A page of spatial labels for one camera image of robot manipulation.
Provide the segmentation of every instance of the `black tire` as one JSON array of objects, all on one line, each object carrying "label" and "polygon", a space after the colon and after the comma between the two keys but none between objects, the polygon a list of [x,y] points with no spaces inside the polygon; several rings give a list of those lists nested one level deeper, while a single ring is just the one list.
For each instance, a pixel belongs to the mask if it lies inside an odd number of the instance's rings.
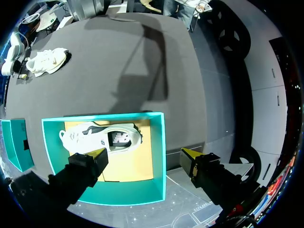
[{"label": "black tire", "polygon": [[229,163],[241,164],[240,158],[245,158],[249,163],[253,163],[253,167],[247,173],[249,177],[244,182],[257,181],[262,168],[261,159],[257,151],[251,146],[247,149],[234,149]]}]

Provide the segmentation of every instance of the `table surface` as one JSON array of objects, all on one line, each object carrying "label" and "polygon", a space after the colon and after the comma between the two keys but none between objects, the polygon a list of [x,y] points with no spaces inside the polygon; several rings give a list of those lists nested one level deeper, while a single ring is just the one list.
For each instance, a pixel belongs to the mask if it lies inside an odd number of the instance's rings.
[{"label": "table surface", "polygon": [[42,118],[158,111],[165,115],[167,154],[205,142],[203,82],[182,22],[139,13],[95,17],[46,36],[31,57],[60,47],[72,54],[65,66],[37,78],[30,73],[26,81],[14,77],[8,88],[7,118],[25,118],[38,175],[52,172]]}]

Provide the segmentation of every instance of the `white shoe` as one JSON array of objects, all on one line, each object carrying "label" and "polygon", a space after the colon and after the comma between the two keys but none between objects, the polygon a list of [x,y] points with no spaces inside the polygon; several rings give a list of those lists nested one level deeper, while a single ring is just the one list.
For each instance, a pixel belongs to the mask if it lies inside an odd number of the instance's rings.
[{"label": "white shoe", "polygon": [[55,48],[54,50],[45,50],[37,52],[37,55],[27,63],[27,69],[34,73],[36,77],[48,72],[49,74],[57,71],[65,62],[67,49]]},{"label": "white shoe", "polygon": [[101,148],[106,148],[108,154],[133,151],[142,143],[142,135],[133,123],[99,126],[85,122],[60,131],[59,138],[68,151],[80,154]]}]

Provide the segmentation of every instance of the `gray floor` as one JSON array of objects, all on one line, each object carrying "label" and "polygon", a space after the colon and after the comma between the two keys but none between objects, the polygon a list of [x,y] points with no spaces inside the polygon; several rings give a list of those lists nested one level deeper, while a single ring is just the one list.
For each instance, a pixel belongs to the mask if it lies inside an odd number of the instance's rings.
[{"label": "gray floor", "polygon": [[225,60],[207,22],[200,19],[190,33],[203,79],[207,133],[205,153],[214,153],[228,163],[234,147],[235,118],[232,88]]},{"label": "gray floor", "polygon": [[[229,75],[215,40],[201,23],[190,33],[199,60],[206,98],[207,130],[206,152],[221,156],[222,162],[229,159],[234,140],[233,99]],[[178,153],[167,155],[167,159],[178,159]],[[14,167],[4,159],[11,176]],[[114,227],[183,228],[212,223],[220,208],[187,191],[168,174],[166,200],[164,202],[133,207],[107,207],[78,202],[69,211],[105,225]]]}]

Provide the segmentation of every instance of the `person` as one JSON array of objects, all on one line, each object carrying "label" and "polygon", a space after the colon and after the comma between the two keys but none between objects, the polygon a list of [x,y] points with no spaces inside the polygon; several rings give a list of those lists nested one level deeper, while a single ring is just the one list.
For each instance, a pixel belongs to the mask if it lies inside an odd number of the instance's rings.
[{"label": "person", "polygon": [[189,30],[195,8],[204,11],[205,5],[210,1],[211,0],[164,0],[162,14],[181,20],[187,30]]}]

